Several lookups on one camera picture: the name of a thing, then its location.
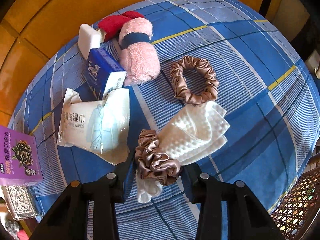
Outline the ornate silver tissue box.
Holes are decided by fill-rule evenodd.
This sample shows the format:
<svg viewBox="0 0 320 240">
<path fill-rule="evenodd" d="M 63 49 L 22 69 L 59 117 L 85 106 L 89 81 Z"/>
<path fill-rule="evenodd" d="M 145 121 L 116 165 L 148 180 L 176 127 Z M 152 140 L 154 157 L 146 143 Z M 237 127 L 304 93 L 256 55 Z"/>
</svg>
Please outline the ornate silver tissue box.
<svg viewBox="0 0 320 240">
<path fill-rule="evenodd" d="M 25 186 L 1 186 L 7 208 L 14 220 L 35 218 L 38 213 Z"/>
</svg>

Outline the white wet wipes pack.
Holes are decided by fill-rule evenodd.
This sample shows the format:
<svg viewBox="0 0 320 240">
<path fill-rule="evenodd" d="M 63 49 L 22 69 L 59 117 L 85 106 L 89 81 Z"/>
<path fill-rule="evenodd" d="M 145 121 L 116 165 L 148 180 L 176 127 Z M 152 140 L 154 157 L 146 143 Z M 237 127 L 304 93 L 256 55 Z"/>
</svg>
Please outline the white wet wipes pack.
<svg viewBox="0 0 320 240">
<path fill-rule="evenodd" d="M 117 165 L 129 154 L 130 93 L 115 89 L 105 100 L 82 101 L 78 92 L 67 89 L 63 102 L 57 144 L 78 147 Z"/>
</svg>

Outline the pink fuzzy sock roll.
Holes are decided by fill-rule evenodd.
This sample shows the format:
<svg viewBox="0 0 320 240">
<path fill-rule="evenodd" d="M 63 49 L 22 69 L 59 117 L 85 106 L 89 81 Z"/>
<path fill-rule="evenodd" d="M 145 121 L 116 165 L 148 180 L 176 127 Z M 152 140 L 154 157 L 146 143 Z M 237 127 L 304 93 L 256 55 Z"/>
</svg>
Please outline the pink fuzzy sock roll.
<svg viewBox="0 0 320 240">
<path fill-rule="evenodd" d="M 126 22 L 119 34 L 120 65 L 126 71 L 124 86 L 141 85 L 156 79 L 161 67 L 151 44 L 153 26 L 143 17 Z"/>
</svg>

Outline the white sponge block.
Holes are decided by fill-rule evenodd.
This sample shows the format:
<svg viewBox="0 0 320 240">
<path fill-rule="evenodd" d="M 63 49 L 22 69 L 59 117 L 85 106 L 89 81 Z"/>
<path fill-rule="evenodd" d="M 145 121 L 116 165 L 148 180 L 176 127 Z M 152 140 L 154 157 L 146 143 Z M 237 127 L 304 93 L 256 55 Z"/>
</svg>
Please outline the white sponge block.
<svg viewBox="0 0 320 240">
<path fill-rule="evenodd" d="M 101 33 L 88 24 L 82 24 L 79 28 L 78 47 L 85 60 L 88 59 L 89 52 L 93 48 L 99 48 L 101 43 Z"/>
</svg>

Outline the blue plaid bed sheet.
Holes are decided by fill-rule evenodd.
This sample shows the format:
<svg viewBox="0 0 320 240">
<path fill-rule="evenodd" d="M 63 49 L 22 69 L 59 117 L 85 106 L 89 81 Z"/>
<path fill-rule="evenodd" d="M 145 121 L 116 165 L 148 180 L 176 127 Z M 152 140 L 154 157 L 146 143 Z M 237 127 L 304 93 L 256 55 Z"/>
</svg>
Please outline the blue plaid bed sheet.
<svg viewBox="0 0 320 240">
<path fill-rule="evenodd" d="M 93 99 L 78 37 L 66 31 L 86 22 L 94 7 L 80 7 L 76 16 L 66 4 L 59 9 L 64 16 L 53 18 L 49 34 L 36 33 L 48 46 L 49 61 L 40 70 L 31 61 L 4 84 L 19 97 L 9 126 L 36 137 L 44 180 L 30 190 L 42 216 L 71 181 L 95 181 L 113 168 L 92 153 L 56 144 L 66 89 Z M 183 108 L 170 84 L 172 63 L 185 55 L 207 59 L 230 128 L 227 144 L 199 166 L 219 181 L 243 180 L 266 210 L 277 212 L 319 137 L 318 85 L 303 60 L 272 23 L 237 0 L 146 0 L 129 10 L 153 24 L 161 63 L 157 79 L 129 88 L 129 149 L 142 129 L 163 129 Z"/>
</svg>

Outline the red fuzzy sock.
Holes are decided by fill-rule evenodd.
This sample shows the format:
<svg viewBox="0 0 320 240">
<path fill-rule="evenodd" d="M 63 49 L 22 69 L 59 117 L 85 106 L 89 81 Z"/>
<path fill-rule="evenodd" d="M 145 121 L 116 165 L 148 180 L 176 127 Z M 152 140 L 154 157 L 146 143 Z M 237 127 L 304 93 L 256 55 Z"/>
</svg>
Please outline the red fuzzy sock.
<svg viewBox="0 0 320 240">
<path fill-rule="evenodd" d="M 135 18 L 144 18 L 144 15 L 136 11 L 126 11 L 121 15 L 106 16 L 98 23 L 98 31 L 101 33 L 101 41 L 106 42 L 116 37 L 123 25 Z"/>
</svg>

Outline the white waffle cloth with scrunchie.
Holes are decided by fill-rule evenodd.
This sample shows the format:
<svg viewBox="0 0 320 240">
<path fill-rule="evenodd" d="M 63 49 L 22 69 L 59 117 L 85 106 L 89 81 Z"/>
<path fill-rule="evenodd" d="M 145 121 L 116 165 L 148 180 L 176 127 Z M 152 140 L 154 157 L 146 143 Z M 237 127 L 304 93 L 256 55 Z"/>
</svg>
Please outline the white waffle cloth with scrunchie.
<svg viewBox="0 0 320 240">
<path fill-rule="evenodd" d="M 213 101 L 186 105 L 160 131 L 143 129 L 138 138 L 137 201 L 148 203 L 176 182 L 182 167 L 219 150 L 230 125 L 226 110 Z"/>
</svg>

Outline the blue Tempo tissue pack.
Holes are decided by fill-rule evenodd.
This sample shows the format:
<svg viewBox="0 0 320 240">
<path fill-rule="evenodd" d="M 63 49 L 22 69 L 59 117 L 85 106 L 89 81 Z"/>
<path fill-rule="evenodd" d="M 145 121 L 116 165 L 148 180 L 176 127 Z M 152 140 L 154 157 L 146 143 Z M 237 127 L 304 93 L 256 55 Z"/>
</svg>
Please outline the blue Tempo tissue pack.
<svg viewBox="0 0 320 240">
<path fill-rule="evenodd" d="M 126 71 L 104 49 L 89 51 L 85 79 L 97 100 L 105 100 L 108 93 L 123 86 Z"/>
</svg>

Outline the wooden wardrobe wall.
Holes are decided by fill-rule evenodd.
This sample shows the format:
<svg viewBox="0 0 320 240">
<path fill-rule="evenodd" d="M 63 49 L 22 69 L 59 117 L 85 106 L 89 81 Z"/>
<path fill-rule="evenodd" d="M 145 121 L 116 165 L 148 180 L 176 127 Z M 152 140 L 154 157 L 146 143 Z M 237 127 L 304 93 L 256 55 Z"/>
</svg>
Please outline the wooden wardrobe wall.
<svg viewBox="0 0 320 240">
<path fill-rule="evenodd" d="M 7 125 L 22 93 L 83 23 L 144 0 L 15 0 L 1 18 L 1 124 Z M 263 0 L 240 0 L 259 10 Z M 281 0 L 271 0 L 272 21 Z"/>
</svg>

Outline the purple cardboard box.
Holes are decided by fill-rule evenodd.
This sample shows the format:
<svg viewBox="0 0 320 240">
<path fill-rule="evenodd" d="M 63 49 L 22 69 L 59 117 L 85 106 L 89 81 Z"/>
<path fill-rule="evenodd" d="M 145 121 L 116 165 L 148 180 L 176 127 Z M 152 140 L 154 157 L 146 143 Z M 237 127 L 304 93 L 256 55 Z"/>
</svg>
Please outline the purple cardboard box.
<svg viewBox="0 0 320 240">
<path fill-rule="evenodd" d="M 33 186 L 43 181 L 36 139 L 1 126 L 0 185 Z"/>
</svg>

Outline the rattan chair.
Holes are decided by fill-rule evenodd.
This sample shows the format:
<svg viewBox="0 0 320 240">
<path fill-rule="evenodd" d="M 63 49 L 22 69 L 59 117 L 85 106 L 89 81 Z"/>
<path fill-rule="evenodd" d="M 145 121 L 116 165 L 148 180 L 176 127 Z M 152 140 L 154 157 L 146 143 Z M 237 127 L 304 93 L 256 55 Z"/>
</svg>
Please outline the rattan chair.
<svg viewBox="0 0 320 240">
<path fill-rule="evenodd" d="M 271 217 L 284 239 L 319 239 L 319 153 Z"/>
</svg>

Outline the brown satin scrunchie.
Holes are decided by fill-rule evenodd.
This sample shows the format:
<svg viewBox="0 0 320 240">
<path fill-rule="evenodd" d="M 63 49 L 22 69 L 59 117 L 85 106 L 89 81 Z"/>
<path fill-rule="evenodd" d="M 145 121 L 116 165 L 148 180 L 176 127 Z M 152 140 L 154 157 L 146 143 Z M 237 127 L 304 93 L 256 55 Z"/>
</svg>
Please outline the brown satin scrunchie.
<svg viewBox="0 0 320 240">
<path fill-rule="evenodd" d="M 217 99 L 219 82 L 207 59 L 184 56 L 171 65 L 170 78 L 174 97 L 185 104 L 198 106 Z"/>
</svg>

